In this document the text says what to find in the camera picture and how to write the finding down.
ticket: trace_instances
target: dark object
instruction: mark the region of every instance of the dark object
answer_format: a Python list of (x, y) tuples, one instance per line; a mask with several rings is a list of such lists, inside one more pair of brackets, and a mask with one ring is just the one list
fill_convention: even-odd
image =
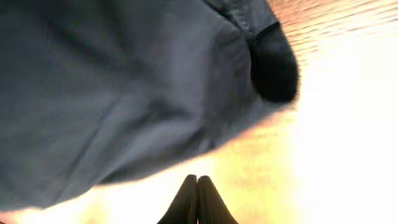
[(203, 154), (297, 91), (264, 0), (0, 0), (0, 210)]
[(210, 177), (189, 175), (158, 224), (238, 224)]

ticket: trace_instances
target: garment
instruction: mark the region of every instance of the garment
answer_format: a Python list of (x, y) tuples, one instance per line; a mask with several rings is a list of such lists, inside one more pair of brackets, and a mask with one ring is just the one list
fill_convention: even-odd
[(293, 100), (263, 0), (0, 0), (0, 210), (216, 149)]

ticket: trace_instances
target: wooden surface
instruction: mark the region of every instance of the wooden surface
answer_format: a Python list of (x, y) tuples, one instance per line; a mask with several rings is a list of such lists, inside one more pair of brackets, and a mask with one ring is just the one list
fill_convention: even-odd
[(210, 175), (243, 224), (398, 223), (398, 1), (270, 4), (301, 69), (300, 97), (289, 110), (143, 181), (4, 217), (156, 223), (192, 173)]

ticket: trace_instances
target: sunlit surface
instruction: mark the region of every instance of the sunlit surface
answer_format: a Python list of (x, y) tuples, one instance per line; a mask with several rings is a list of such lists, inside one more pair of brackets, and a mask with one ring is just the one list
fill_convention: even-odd
[(240, 223), (398, 223), (398, 2), (271, 6), (302, 70), (291, 109), (217, 152), (18, 223), (156, 223), (187, 174), (210, 175)]

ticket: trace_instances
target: dark cloth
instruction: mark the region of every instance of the dark cloth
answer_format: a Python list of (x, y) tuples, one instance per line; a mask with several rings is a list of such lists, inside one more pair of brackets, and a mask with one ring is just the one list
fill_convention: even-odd
[(0, 210), (216, 149), (296, 89), (263, 0), (0, 0)]

